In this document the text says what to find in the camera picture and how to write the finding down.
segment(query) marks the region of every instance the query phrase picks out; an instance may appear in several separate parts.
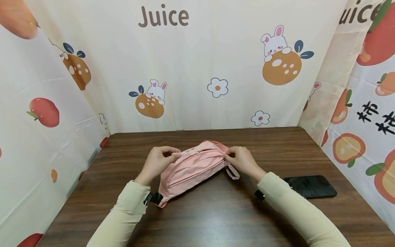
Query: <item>person's left hand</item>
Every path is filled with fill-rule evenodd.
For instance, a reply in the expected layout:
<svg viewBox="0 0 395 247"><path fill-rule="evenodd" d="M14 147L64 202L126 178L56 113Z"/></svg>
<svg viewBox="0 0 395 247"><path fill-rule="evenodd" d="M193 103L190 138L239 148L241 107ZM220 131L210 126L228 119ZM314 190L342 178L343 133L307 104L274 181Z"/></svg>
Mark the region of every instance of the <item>person's left hand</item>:
<svg viewBox="0 0 395 247"><path fill-rule="evenodd" d="M175 147L154 147L149 152L143 169L134 182L149 186L154 178L159 176L171 163L179 159L180 155L171 155L171 153L179 152L181 151Z"/></svg>

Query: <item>light green sleeve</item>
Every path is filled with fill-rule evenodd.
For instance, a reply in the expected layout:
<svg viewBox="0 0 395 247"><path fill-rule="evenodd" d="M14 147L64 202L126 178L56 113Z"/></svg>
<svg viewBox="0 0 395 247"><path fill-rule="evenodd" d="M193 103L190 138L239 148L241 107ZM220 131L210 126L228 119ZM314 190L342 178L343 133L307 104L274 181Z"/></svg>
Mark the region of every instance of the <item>light green sleeve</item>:
<svg viewBox="0 0 395 247"><path fill-rule="evenodd" d="M100 224L87 247L124 247L136 224L145 214L144 199L150 187L133 181L127 183L118 196L116 205Z"/></svg>
<svg viewBox="0 0 395 247"><path fill-rule="evenodd" d="M269 172L258 182L265 200L284 215L311 247L350 246L337 227L288 183Z"/></svg>

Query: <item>phone screen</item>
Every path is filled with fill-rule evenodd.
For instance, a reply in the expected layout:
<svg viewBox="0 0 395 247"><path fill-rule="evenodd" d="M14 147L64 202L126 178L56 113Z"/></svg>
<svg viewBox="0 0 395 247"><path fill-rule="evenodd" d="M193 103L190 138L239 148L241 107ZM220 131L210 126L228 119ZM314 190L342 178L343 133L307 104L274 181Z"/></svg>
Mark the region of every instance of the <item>phone screen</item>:
<svg viewBox="0 0 395 247"><path fill-rule="evenodd" d="M306 199L334 197L337 195L336 190L322 175L288 177L284 181Z"/></svg>

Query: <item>curtain backdrop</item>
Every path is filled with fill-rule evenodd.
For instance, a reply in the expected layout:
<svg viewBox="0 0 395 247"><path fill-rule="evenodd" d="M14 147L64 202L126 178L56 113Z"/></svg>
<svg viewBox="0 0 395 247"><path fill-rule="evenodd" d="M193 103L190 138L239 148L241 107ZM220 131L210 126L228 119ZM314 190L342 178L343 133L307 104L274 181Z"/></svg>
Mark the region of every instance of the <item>curtain backdrop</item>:
<svg viewBox="0 0 395 247"><path fill-rule="evenodd" d="M37 243L110 133L297 124L394 231L390 0L26 4L0 0L0 246Z"/></svg>

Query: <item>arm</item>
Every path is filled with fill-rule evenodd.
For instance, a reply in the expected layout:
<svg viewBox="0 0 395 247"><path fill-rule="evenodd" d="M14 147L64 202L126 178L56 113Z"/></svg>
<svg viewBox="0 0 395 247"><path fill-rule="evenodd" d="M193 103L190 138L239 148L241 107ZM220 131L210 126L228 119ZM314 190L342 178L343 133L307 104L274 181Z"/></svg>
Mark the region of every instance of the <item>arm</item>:
<svg viewBox="0 0 395 247"><path fill-rule="evenodd" d="M336 226L313 204L274 173L266 173L245 147L231 147L225 159L258 182L259 190L283 214L311 247L350 246Z"/></svg>
<svg viewBox="0 0 395 247"><path fill-rule="evenodd" d="M274 173L264 175L259 190L283 214L311 247L350 246L337 227L313 204Z"/></svg>
<svg viewBox="0 0 395 247"><path fill-rule="evenodd" d="M142 171L134 181L127 183L117 203L89 240L87 247L124 247L136 224L145 214L144 200L150 192L149 184L179 156L174 147L154 147L149 153Z"/></svg>
<svg viewBox="0 0 395 247"><path fill-rule="evenodd" d="M150 187L133 181L127 183L118 197L116 205L100 224L87 247L124 247L136 224L145 214L144 199Z"/></svg>

